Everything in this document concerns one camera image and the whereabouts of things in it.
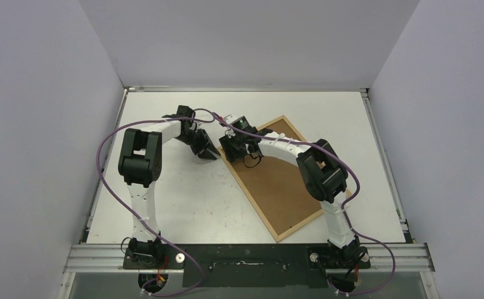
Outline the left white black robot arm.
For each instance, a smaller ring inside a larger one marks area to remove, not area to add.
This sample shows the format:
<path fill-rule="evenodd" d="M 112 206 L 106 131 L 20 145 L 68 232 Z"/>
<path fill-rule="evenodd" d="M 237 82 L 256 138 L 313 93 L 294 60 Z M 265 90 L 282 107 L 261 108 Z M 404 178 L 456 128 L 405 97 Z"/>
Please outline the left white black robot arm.
<path fill-rule="evenodd" d="M 215 161 L 220 153 L 206 130 L 194 119 L 195 110 L 180 105 L 176 113 L 145 129 L 125 130 L 118 162 L 131 198 L 133 233 L 128 243 L 130 260 L 148 268 L 164 264 L 167 257 L 159 238 L 154 188 L 162 170 L 163 145 L 178 140 L 200 160 Z"/>

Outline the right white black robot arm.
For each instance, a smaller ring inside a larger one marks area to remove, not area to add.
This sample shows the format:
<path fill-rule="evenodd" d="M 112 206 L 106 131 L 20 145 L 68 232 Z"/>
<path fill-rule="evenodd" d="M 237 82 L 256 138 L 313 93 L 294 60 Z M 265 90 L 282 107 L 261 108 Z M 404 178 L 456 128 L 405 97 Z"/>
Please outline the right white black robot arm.
<path fill-rule="evenodd" d="M 328 231 L 329 261 L 335 267 L 357 268 L 367 255 L 341 207 L 346 201 L 348 170 L 330 144 L 323 139 L 309 143 L 288 138 L 268 128 L 258 130 L 244 116 L 218 116 L 217 120 L 227 128 L 219 141 L 228 161 L 256 155 L 258 160 L 271 157 L 298 168 L 305 189 L 321 205 Z"/>

